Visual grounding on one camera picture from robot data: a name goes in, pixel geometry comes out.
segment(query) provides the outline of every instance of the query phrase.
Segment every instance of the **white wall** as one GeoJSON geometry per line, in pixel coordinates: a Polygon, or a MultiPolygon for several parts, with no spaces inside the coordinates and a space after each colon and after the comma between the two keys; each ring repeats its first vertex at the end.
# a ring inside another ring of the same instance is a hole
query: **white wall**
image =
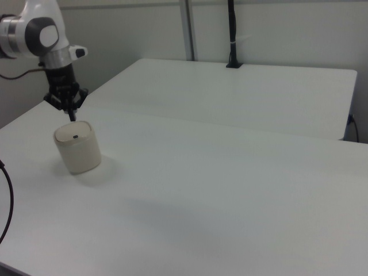
{"type": "Polygon", "coordinates": [[[179,5],[63,9],[71,43],[89,49],[74,63],[93,91],[141,58],[186,60],[179,5]]]}
{"type": "MultiPolygon", "coordinates": [[[[19,14],[23,7],[22,0],[0,1],[0,14],[19,14]]],[[[37,68],[37,65],[37,59],[0,59],[0,74],[17,76],[37,68]]],[[[0,128],[39,104],[47,92],[48,85],[43,72],[14,81],[0,78],[0,128]]]]}
{"type": "MultiPolygon", "coordinates": [[[[368,2],[242,4],[235,10],[237,36],[249,36],[237,43],[241,62],[357,70],[352,111],[368,143],[368,2]]],[[[227,62],[227,6],[194,1],[193,17],[198,60],[227,62]]],[[[351,130],[348,138],[355,140],[351,130]]]]}

